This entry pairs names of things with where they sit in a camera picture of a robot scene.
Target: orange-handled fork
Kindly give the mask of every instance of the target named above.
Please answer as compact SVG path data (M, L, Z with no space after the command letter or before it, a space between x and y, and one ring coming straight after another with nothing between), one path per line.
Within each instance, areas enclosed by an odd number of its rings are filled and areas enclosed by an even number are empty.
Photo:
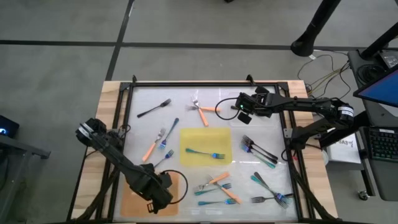
M224 173L222 173L221 175L219 175L218 177L216 177L215 179L211 178L211 179L209 180L209 182L207 182L206 184L198 185L197 187L194 188L194 191L195 191L195 192L201 191L201 190L203 190L207 185L214 184L216 181L222 180L222 179L224 179L224 178L226 178L226 177L229 177L229 172L224 172Z
M232 199L234 199L236 202L242 204L242 200L241 200L237 195L235 195L234 193L232 193L232 192L230 192L229 190L225 189L224 187L220 186L220 184L217 184L217 179L213 179L212 181L214 181L214 182L213 182L214 185L216 185L218 188L220 188L221 190L223 190L223 192L226 193L230 198L232 198Z
M198 108L196 106L185 105L185 109L190 111L190 110L197 110ZM202 111L212 111L212 112L214 112L216 108L201 106L200 109Z
M198 108L198 111L199 111L201 120L203 121L203 124L204 124L206 127L209 126L209 123L207 123L207 120L206 120L205 115L203 114L202 110L201 110L200 107L199 107L198 95L191 96L191 98L192 98L192 103Z
M156 136L156 140L154 141L154 143L152 143L152 145L151 145L150 148L148 149L147 153L146 153L146 154L144 155L144 157L142 158L142 161L145 162L145 161L149 158L150 154L152 153L152 151L154 150L154 148L155 148L155 146L156 146L157 141L159 141L159 140L163 137L163 135L164 135L165 132L166 132L166 129L165 129L165 128L162 128L162 129L160 130L159 134L157 134L157 136Z

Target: concrete floor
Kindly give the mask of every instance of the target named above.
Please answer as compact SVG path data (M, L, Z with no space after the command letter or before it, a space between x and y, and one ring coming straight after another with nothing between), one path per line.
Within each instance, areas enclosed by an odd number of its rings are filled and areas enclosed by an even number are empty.
M128 0L0 0L0 40L115 42ZM319 0L136 0L125 42L185 42L290 45L306 28ZM393 0L342 1L316 45L367 46L397 22ZM393 41L391 46L398 46ZM18 139L51 150L47 161L34 160L27 188L12 216L28 223L62 222L72 199L84 147L74 130L95 115L113 47L0 45L0 113L20 123ZM330 54L335 68L347 58ZM122 48L113 80L297 79L302 58L287 50ZM311 83L331 72L322 57L305 67ZM343 74L356 85L351 70ZM328 97L348 88L334 79ZM352 94L343 98L363 111ZM327 167L339 217L348 221L397 223L398 203L378 196L360 201L359 171Z

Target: yellow square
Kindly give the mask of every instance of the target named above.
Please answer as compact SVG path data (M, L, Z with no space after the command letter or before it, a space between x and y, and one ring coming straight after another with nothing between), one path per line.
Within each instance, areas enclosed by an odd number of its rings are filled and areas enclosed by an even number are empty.
M208 154L185 152L185 149L225 154L214 159ZM180 162L184 166L218 166L232 162L231 130L229 128L185 128L180 132Z

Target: keyboard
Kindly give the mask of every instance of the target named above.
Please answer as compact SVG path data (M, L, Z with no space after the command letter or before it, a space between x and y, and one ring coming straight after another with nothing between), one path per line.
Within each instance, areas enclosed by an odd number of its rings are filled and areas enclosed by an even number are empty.
M372 159L398 162L398 129L370 127L367 137Z

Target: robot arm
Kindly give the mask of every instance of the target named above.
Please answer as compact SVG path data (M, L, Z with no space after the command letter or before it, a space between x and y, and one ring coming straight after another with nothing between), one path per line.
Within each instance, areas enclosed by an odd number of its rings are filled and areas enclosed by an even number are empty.
M84 145L102 153L115 169L119 169L126 176L126 182L133 192L145 200L152 200L152 203L147 205L148 212L157 213L171 202L173 196L167 190L172 185L169 174L155 174L152 164L134 165L119 150L122 139L117 132L107 133L105 124L100 120L90 118L80 124L76 136Z
M235 107L242 110L238 119L246 124L251 120L249 114L271 117L273 113L282 111L308 111L322 115L322 119L306 127L284 130L287 145L293 150L304 149L309 137L327 133L330 128L346 129L354 121L353 108L337 98L287 98L269 93L262 86L257 87L256 94L251 96L240 93Z

